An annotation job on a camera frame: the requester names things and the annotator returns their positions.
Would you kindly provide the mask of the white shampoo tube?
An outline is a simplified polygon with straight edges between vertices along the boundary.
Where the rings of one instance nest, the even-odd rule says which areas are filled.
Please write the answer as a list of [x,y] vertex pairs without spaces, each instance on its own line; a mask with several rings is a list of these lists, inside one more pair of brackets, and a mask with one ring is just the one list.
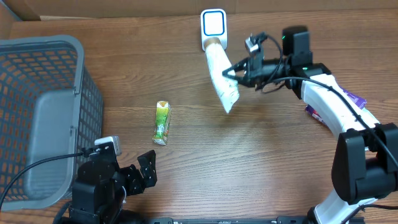
[[204,47],[212,84],[226,114],[229,114],[239,99],[238,82],[223,76],[223,71],[230,68],[232,64],[219,38],[212,37],[205,40]]

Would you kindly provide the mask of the green yellow sachet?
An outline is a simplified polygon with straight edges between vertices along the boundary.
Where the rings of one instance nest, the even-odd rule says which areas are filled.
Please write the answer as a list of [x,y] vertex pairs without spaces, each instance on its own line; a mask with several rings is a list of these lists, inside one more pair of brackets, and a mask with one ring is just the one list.
[[165,146],[168,141],[170,118],[172,108],[168,101],[158,101],[155,113],[155,129],[152,140],[159,145]]

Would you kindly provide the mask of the red purple pad package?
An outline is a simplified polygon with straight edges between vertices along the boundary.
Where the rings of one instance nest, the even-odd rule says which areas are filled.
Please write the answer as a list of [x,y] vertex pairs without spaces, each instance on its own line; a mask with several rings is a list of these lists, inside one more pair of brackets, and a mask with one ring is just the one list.
[[[352,92],[345,90],[344,88],[341,88],[344,92],[344,94],[346,94],[348,96],[348,98],[359,108],[359,109],[364,109],[366,104],[367,104],[367,100],[353,94]],[[316,111],[313,107],[311,107],[310,105],[307,105],[305,107],[305,111],[313,118],[315,118],[316,120],[318,120],[319,122],[321,122],[322,124],[326,124],[326,122],[324,122],[324,120],[322,119],[322,117],[319,115],[318,111]]]

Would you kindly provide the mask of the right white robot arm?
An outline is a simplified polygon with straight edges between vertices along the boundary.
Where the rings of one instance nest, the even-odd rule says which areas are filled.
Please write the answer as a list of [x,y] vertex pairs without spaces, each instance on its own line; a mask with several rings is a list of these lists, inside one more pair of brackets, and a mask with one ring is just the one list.
[[285,28],[277,43],[280,56],[274,60],[264,57],[262,45],[268,39],[265,33],[248,37],[249,56],[224,70],[223,76],[257,90],[283,83],[315,109],[337,139],[333,190],[300,223],[354,223],[359,211],[376,208],[379,199],[397,190],[397,126],[381,124],[358,108],[331,71],[313,61],[307,27]]

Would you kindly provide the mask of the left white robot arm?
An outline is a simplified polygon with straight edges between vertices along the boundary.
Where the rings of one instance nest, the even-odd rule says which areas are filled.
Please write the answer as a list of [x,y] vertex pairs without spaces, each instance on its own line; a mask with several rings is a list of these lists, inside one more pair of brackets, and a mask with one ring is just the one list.
[[142,215],[123,209],[128,196],[142,194],[157,182],[155,151],[137,158],[140,168],[131,164],[121,168],[113,146],[82,149],[89,161],[81,165],[72,186],[72,199],[56,214],[62,223],[147,223]]

